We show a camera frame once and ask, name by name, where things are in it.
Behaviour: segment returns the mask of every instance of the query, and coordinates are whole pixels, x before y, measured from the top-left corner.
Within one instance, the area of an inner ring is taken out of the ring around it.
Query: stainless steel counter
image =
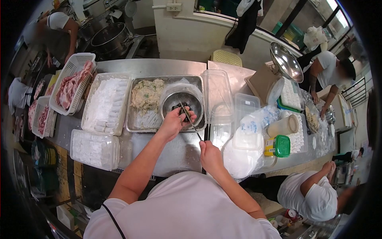
[[[237,67],[233,65],[228,65],[224,63],[219,62],[212,62],[208,61],[207,67],[209,70],[224,70],[227,72],[232,96],[234,96],[236,93],[243,93],[243,94],[249,94],[253,95],[250,88],[247,86],[247,84],[244,81],[245,77],[251,76],[255,73],[253,70],[245,69],[243,67]],[[323,141],[321,140],[322,135],[321,132],[324,133],[324,138],[326,144],[323,144]],[[316,138],[317,146],[316,149],[313,149],[312,142],[313,137]],[[305,153],[298,153],[298,154],[292,154],[288,158],[278,158],[276,164],[267,169],[260,169],[254,174],[261,174],[266,172],[271,172],[275,170],[284,169],[287,167],[296,166],[302,163],[307,163],[311,160],[314,160],[316,158],[322,157],[325,154],[332,152],[335,150],[335,140],[333,137],[329,137],[328,131],[325,129],[320,128],[319,133],[316,133],[314,135],[308,135],[308,152]]]
[[[122,59],[97,63],[97,72],[128,72],[132,78],[163,75],[200,75],[207,64],[169,59]],[[59,146],[69,150],[71,131],[81,129],[83,108],[73,116],[58,115],[53,138],[48,138]],[[199,132],[204,138],[204,131]],[[141,152],[152,138],[150,133],[131,133],[123,128],[119,137],[120,163],[124,169]],[[154,168],[153,175],[169,177],[180,171],[202,171],[200,164],[199,139],[194,133],[180,133],[166,145]]]

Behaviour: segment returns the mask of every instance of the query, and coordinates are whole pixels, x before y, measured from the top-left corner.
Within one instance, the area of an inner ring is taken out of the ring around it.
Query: knife blade
[[[196,128],[195,128],[194,124],[192,123],[192,120],[191,120],[191,117],[189,116],[189,112],[188,112],[188,110],[182,105],[182,102],[180,102],[180,105],[182,106],[182,109],[185,111],[186,117],[188,118],[188,120],[190,121],[190,124],[191,124],[192,127],[194,128],[195,133],[196,133],[197,136],[199,137],[200,141],[202,141],[202,137],[200,137],[199,133],[196,131]]]

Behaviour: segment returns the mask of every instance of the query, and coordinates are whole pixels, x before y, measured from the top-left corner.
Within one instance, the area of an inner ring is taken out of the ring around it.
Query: tattoo
[[[309,74],[309,84],[311,85],[311,92],[316,91],[316,81],[317,77],[312,74]]]

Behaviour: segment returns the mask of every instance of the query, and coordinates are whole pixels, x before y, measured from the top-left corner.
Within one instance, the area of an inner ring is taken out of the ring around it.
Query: wall socket
[[[167,11],[181,11],[181,3],[167,3]]]

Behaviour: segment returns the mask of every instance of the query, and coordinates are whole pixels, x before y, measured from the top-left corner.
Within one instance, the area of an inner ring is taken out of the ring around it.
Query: stool
[[[225,50],[214,51],[211,55],[211,61],[243,67],[241,58],[238,55],[231,52],[226,52]]]

